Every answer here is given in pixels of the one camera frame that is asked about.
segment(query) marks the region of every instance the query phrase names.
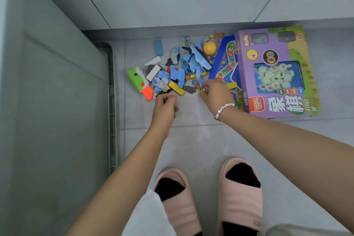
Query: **sock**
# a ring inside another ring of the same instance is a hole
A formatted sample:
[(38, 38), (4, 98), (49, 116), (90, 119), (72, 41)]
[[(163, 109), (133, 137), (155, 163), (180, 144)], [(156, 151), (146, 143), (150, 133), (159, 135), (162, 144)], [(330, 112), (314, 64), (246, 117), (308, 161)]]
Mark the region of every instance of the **sock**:
[[(232, 167), (231, 170), (227, 172), (226, 178), (240, 184), (253, 186), (256, 188), (261, 187), (261, 183), (255, 176), (252, 167), (245, 163), (239, 163), (236, 164), (234, 167)], [(232, 235), (256, 236), (258, 232), (257, 230), (251, 229), (249, 227), (232, 224), (229, 222), (223, 222), (222, 226), (223, 226), (224, 236), (232, 236)]]
[[(157, 183), (155, 192), (160, 196), (160, 199), (163, 202), (180, 194), (184, 189), (185, 187), (171, 178), (161, 178)], [(203, 234), (202, 232), (199, 232), (194, 236), (203, 236)]]

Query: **purple box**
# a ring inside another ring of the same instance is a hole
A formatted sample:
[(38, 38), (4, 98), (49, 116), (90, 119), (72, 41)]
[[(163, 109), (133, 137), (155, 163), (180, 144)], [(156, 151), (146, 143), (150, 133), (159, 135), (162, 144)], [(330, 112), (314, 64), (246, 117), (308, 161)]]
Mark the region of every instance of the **purple box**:
[(302, 27), (241, 30), (235, 41), (246, 112), (263, 118), (321, 114)]

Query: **floor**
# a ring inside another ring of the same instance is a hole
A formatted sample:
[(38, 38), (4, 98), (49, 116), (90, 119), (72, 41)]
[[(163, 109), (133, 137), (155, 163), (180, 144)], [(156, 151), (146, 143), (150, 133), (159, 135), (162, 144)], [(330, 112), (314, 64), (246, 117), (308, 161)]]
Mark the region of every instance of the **floor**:
[[(277, 119), (287, 124), (354, 145), (354, 30), (308, 30), (307, 42), (323, 114), (301, 119)], [(191, 42), (199, 37), (191, 37)], [(182, 37), (164, 38), (163, 60), (181, 46)], [(151, 122), (154, 101), (147, 101), (130, 83), (127, 70), (140, 68), (156, 55), (154, 39), (110, 41), (117, 67), (121, 160), (138, 143)], [(218, 123), (197, 94), (178, 98), (180, 111), (172, 124), (150, 182), (164, 169), (176, 167), (187, 176), (204, 235), (215, 231), (217, 181), (223, 162), (233, 156), (251, 162), (263, 189), (261, 233), (277, 224), (346, 230), (330, 214), (277, 171), (250, 144), (228, 126)]]

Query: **slipper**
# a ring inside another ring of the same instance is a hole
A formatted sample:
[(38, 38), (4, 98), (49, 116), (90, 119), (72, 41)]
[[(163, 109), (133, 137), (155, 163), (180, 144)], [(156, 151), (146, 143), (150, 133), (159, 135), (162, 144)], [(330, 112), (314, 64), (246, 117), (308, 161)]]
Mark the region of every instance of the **slipper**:
[(193, 236), (201, 232), (197, 209), (186, 176), (178, 169), (167, 169), (157, 177), (153, 190), (161, 178), (170, 178), (185, 187), (178, 195), (162, 202), (177, 236)]
[(222, 222), (229, 222), (259, 231), (262, 221), (262, 189), (247, 186), (226, 178), (228, 171), (238, 163), (253, 166), (241, 158), (230, 158), (221, 167), (219, 175), (219, 206), (216, 235), (220, 234)]

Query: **bracelet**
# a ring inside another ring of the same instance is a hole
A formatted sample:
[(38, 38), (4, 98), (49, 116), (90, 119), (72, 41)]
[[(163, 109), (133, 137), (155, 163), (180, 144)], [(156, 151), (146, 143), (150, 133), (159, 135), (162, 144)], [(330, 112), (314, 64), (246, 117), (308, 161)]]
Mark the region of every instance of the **bracelet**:
[(221, 113), (225, 108), (227, 108), (228, 106), (234, 106), (234, 107), (236, 107), (234, 103), (232, 103), (232, 104), (226, 104), (226, 105), (222, 106), (222, 107), (218, 110), (218, 113), (216, 114), (216, 116), (214, 117), (214, 119), (216, 119), (218, 122), (220, 122), (220, 121), (219, 121), (219, 115), (220, 115), (220, 113)]

